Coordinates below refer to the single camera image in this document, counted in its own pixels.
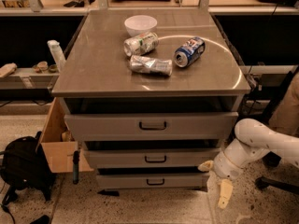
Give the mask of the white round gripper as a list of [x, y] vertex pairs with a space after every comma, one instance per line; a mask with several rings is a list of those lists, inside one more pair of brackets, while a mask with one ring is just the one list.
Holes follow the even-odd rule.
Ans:
[[232, 164], [223, 151], [215, 157], [214, 161], [209, 160], [201, 163], [198, 166], [198, 170], [201, 172], [209, 172], [213, 170], [218, 177], [227, 178], [220, 182], [218, 201], [218, 207], [220, 209], [225, 209], [233, 193], [233, 183], [231, 180], [239, 178], [243, 174], [243, 170]]

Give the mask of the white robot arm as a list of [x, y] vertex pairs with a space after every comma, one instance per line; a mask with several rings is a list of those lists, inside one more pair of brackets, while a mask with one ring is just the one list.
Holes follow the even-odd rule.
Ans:
[[233, 193], [233, 180], [252, 161], [273, 152], [294, 167], [299, 167], [299, 138], [271, 130], [255, 119], [242, 119], [235, 125], [235, 139], [210, 161], [198, 166], [202, 172], [213, 171], [220, 179], [218, 207], [224, 209]]

